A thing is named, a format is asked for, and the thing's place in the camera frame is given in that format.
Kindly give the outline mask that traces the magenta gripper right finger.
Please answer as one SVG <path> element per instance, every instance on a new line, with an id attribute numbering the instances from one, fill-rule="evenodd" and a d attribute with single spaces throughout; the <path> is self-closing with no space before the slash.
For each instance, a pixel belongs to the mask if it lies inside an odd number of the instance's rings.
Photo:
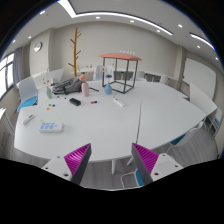
<path id="1" fill-rule="evenodd" d="M 159 155 L 136 143 L 132 144 L 131 153 L 137 165 L 143 184 L 147 185 L 152 183 L 153 180 L 151 173 Z"/>

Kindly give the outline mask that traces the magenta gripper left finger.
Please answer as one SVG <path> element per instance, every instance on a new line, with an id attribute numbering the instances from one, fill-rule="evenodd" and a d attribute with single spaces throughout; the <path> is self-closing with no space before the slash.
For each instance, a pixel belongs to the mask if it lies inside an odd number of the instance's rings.
<path id="1" fill-rule="evenodd" d="M 65 162 L 72 174 L 72 183 L 76 185 L 81 183 L 91 153 L 91 144 L 88 143 L 72 151 L 64 157 Z"/>

